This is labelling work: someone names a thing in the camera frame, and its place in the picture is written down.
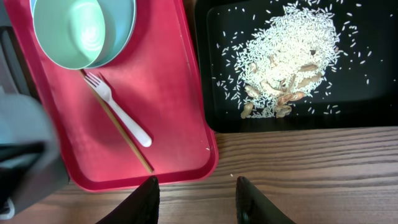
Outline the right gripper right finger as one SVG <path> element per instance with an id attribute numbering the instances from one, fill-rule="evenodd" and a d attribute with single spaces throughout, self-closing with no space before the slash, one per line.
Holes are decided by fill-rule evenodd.
<path id="1" fill-rule="evenodd" d="M 295 224 L 243 176 L 236 181 L 236 216 L 239 224 Z"/>

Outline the white plastic fork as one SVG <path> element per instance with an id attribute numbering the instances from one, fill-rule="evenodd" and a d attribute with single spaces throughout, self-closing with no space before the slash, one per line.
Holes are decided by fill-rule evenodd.
<path id="1" fill-rule="evenodd" d="M 111 88 L 105 81 L 90 72 L 85 75 L 85 81 L 111 107 L 142 146 L 152 145 L 152 138 L 114 101 Z"/>

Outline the wooden chopstick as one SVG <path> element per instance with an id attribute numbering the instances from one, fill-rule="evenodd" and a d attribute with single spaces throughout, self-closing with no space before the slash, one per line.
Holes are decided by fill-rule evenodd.
<path id="1" fill-rule="evenodd" d="M 80 73 L 85 80 L 85 75 L 88 72 L 86 72 L 84 70 L 80 70 Z M 111 121 L 113 122 L 115 127 L 118 129 L 118 131 L 120 132 L 120 134 L 124 138 L 124 140 L 127 142 L 128 146 L 131 148 L 133 153 L 136 155 L 136 157 L 138 158 L 140 163 L 144 166 L 144 168 L 146 169 L 146 171 L 148 171 L 148 173 L 150 173 L 150 174 L 153 173 L 154 169 L 150 166 L 147 159 L 138 150 L 138 148 L 135 146 L 135 144 L 133 143 L 133 141 L 130 138 L 130 136 L 128 135 L 128 133 L 125 131 L 124 123 L 120 120 L 118 115 L 111 109 L 111 107 L 104 100 L 102 100 L 101 97 L 95 91 L 94 91 L 94 93 L 95 93 L 95 97 L 99 101 L 101 107 L 105 110 L 106 114 L 109 116 L 109 118 L 111 119 Z"/>

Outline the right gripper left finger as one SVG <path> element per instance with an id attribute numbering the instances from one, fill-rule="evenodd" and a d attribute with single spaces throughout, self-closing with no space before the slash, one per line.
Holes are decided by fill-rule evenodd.
<path id="1" fill-rule="evenodd" d="M 151 176 L 96 224 L 158 224 L 159 205 L 159 181 Z"/>

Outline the light blue bowl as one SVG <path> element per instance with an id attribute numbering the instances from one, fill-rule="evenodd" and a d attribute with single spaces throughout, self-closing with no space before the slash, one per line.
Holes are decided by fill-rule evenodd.
<path id="1" fill-rule="evenodd" d="M 97 0 L 104 19 L 106 37 L 104 47 L 96 62 L 86 68 L 97 68 L 110 63 L 127 45 L 136 22 L 135 0 Z M 36 0 L 30 2 L 31 13 Z"/>

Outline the mint green bowl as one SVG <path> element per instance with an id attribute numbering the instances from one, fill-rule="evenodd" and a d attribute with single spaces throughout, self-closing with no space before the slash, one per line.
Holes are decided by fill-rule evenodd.
<path id="1" fill-rule="evenodd" d="M 58 66 L 79 70 L 99 59 L 106 29 L 97 0 L 36 0 L 32 17 L 41 49 Z"/>

